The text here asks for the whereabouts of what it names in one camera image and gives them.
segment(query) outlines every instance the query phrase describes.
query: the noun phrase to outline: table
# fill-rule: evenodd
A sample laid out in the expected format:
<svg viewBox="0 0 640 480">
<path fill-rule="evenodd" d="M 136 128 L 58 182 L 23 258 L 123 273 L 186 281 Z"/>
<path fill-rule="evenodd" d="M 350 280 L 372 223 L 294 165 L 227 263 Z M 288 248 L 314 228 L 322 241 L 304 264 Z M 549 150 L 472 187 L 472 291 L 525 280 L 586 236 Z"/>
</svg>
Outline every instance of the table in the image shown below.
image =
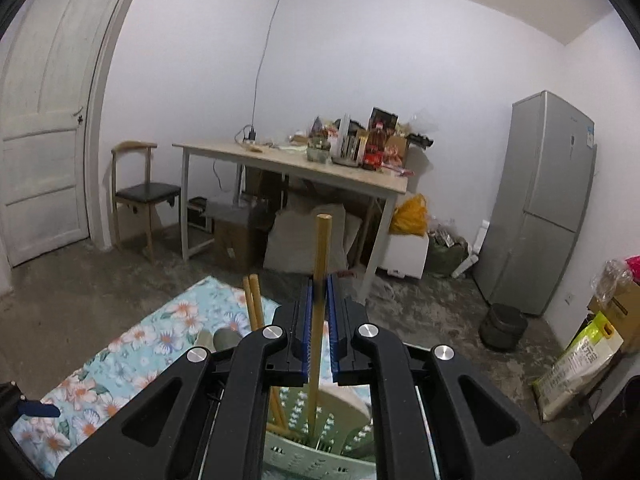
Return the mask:
<svg viewBox="0 0 640 480">
<path fill-rule="evenodd" d="M 242 184 L 242 168 L 249 166 L 259 170 L 274 171 L 304 178 L 319 184 L 340 187 L 342 189 L 359 192 L 373 198 L 385 200 L 385 206 L 380 219 L 380 226 L 376 234 L 369 264 L 358 291 L 357 301 L 361 304 L 369 294 L 376 269 L 382 260 L 385 250 L 386 237 L 391 223 L 391 216 L 396 206 L 398 195 L 406 193 L 407 179 L 391 173 L 366 171 L 360 168 L 349 168 L 338 164 L 319 164 L 306 159 L 305 153 L 291 153 L 286 150 L 259 146 L 260 152 L 247 149 L 236 142 L 194 142 L 174 143 L 176 148 L 182 149 L 182 201 L 180 203 L 180 234 L 182 239 L 182 258 L 189 257 L 203 250 L 212 243 L 207 240 L 195 247 L 189 247 L 187 231 L 187 203 L 189 200 L 189 160 L 191 155 L 206 156 L 217 160 L 227 160 L 237 165 L 236 187 L 234 202 L 238 203 Z"/>
</svg>

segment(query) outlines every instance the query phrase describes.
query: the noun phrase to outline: wooden chair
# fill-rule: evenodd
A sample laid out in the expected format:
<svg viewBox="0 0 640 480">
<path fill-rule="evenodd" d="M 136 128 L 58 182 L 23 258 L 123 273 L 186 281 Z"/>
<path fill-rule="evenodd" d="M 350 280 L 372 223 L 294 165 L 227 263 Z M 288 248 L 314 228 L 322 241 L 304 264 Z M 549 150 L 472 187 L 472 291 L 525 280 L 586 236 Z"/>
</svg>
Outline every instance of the wooden chair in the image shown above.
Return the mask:
<svg viewBox="0 0 640 480">
<path fill-rule="evenodd" d="M 168 202 L 174 206 L 175 197 L 178 197 L 178 211 L 180 211 L 180 186 L 165 184 L 163 182 L 151 182 L 151 150 L 157 148 L 154 142 L 139 142 L 138 140 L 124 140 L 111 150 L 111 214 L 113 215 L 113 231 L 116 237 L 116 247 L 122 250 L 120 243 L 120 225 L 118 224 L 118 203 L 123 203 L 133 208 L 137 213 L 140 208 L 144 211 L 146 247 L 149 252 L 149 260 L 154 262 L 154 252 L 151 236 L 151 212 L 156 204 Z M 116 190 L 116 159 L 118 155 L 127 152 L 145 152 L 145 181 L 136 186 Z"/>
</svg>

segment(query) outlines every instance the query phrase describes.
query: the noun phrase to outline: black chair seat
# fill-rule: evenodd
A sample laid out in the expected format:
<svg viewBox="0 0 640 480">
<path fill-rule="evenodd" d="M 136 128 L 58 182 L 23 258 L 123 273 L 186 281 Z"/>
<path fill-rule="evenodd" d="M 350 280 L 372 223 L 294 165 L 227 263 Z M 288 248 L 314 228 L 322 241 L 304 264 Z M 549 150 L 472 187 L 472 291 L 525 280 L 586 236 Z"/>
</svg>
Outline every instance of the black chair seat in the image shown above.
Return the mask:
<svg viewBox="0 0 640 480">
<path fill-rule="evenodd" d="M 164 182 L 149 182 L 148 184 L 138 184 L 137 186 L 126 187 L 116 192 L 117 198 L 139 202 L 141 204 L 151 204 L 171 200 L 180 195 L 180 186 L 165 184 Z"/>
</svg>

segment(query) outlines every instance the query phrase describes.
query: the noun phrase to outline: white wall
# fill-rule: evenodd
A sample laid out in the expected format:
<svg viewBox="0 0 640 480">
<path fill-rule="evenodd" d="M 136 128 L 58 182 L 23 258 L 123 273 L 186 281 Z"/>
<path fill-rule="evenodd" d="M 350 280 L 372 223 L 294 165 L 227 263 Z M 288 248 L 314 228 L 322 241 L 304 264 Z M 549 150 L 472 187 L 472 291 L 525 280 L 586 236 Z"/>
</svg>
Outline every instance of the white wall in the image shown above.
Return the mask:
<svg viewBox="0 0 640 480">
<path fill-rule="evenodd" d="M 182 153 L 172 142 L 228 139 L 251 121 L 255 73 L 276 0 L 133 0 L 116 44 L 100 126 L 100 211 L 110 240 L 111 148 L 124 139 L 158 142 L 152 177 L 180 184 Z M 194 158 L 190 196 L 215 193 L 210 160 Z M 216 164 L 223 187 L 235 169 Z M 141 155 L 118 164 L 118 186 L 138 184 Z M 158 206 L 163 224 L 177 207 Z M 130 230 L 142 220 L 122 208 Z"/>
<path fill-rule="evenodd" d="M 584 319 L 604 261 L 640 254 L 640 51 L 612 12 L 566 47 L 564 66 L 561 95 L 594 121 L 598 153 L 582 231 L 545 313 L 562 344 Z"/>
<path fill-rule="evenodd" d="M 466 0 L 281 0 L 260 76 L 258 136 L 371 109 L 437 124 L 417 189 L 473 240 L 500 183 L 511 104 L 558 91 L 564 46 Z M 419 157 L 408 165 L 419 164 Z"/>
</svg>

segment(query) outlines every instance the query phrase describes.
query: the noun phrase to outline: door frame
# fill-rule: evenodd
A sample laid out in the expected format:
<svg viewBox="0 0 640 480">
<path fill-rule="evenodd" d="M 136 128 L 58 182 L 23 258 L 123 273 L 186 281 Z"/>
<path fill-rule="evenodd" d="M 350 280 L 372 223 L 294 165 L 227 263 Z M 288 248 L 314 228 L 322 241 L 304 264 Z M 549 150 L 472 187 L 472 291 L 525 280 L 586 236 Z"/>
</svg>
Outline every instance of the door frame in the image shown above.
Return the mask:
<svg viewBox="0 0 640 480">
<path fill-rule="evenodd" d="M 107 76 L 111 59 L 118 42 L 122 24 L 133 0 L 119 0 L 113 17 L 104 34 L 95 65 L 94 79 L 89 90 L 89 102 L 84 128 L 84 202 L 89 227 L 89 237 L 98 249 L 107 250 L 100 215 L 100 176 L 98 174 L 98 150 L 100 145 L 100 120 Z"/>
</svg>

